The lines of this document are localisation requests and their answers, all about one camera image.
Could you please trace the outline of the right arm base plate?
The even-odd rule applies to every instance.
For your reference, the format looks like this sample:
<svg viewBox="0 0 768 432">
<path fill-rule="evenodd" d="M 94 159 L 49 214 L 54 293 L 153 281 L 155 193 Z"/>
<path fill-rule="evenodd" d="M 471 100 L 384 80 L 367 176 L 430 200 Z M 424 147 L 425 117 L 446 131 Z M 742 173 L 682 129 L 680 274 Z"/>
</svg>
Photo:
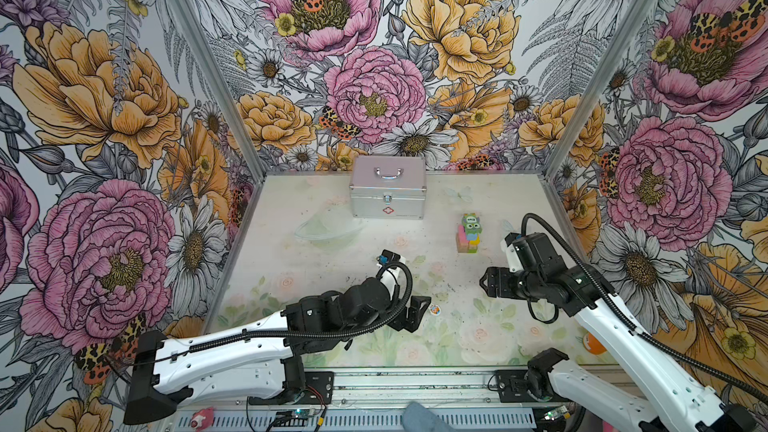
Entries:
<svg viewBox="0 0 768 432">
<path fill-rule="evenodd" d="M 538 377 L 530 370 L 497 370 L 491 382 L 501 403 L 536 402 L 539 399 Z"/>
</svg>

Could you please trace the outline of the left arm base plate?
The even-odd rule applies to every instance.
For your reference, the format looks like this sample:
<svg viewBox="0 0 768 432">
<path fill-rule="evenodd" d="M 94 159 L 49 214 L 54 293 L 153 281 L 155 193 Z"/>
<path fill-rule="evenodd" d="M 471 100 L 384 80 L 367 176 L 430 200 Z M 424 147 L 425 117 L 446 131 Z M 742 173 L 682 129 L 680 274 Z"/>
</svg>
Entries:
<svg viewBox="0 0 768 432">
<path fill-rule="evenodd" d="M 271 399 L 248 397 L 250 406 L 320 405 L 332 403 L 334 372 L 310 371 L 305 374 L 305 384 L 296 389 L 286 389 Z"/>
</svg>

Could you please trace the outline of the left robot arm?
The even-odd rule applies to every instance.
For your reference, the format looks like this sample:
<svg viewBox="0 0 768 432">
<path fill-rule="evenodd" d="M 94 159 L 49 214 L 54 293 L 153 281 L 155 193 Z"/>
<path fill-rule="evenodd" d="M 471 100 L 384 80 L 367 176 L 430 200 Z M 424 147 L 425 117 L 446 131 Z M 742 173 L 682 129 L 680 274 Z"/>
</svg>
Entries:
<svg viewBox="0 0 768 432">
<path fill-rule="evenodd" d="M 306 386 L 302 356 L 388 326 L 415 332 L 431 305 L 390 272 L 345 292 L 306 296 L 249 324 L 192 338 L 143 333 L 125 408 L 127 425 L 173 415 L 180 405 L 226 395 L 286 403 Z"/>
</svg>

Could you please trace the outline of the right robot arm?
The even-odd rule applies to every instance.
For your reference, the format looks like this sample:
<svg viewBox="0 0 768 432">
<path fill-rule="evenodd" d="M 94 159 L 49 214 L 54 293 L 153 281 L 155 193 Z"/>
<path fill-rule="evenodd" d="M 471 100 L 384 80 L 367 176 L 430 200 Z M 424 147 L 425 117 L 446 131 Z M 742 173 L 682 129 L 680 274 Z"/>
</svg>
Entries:
<svg viewBox="0 0 768 432">
<path fill-rule="evenodd" d="M 685 357 L 649 335 L 610 283 L 594 267 L 577 260 L 566 265 L 543 233 L 508 234 L 500 247 L 504 267 L 490 267 L 480 280 L 487 296 L 544 300 L 585 328 L 611 354 L 640 389 L 635 396 L 549 348 L 531 359 L 527 393 L 538 401 L 574 402 L 620 431 L 753 431 L 755 417 L 742 405 L 724 402 L 701 384 L 688 367 L 706 372 L 761 402 L 767 397 L 728 374 Z"/>
</svg>

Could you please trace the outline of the owl sticker toy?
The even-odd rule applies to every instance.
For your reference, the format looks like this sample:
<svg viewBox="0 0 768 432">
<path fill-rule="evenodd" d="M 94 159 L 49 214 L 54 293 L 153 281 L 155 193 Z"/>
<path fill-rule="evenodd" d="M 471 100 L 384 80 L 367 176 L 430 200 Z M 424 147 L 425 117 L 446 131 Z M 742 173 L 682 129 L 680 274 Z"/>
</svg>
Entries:
<svg viewBox="0 0 768 432">
<path fill-rule="evenodd" d="M 477 242 L 482 233 L 480 218 L 475 213 L 467 213 L 462 217 L 462 227 L 468 242 Z"/>
</svg>

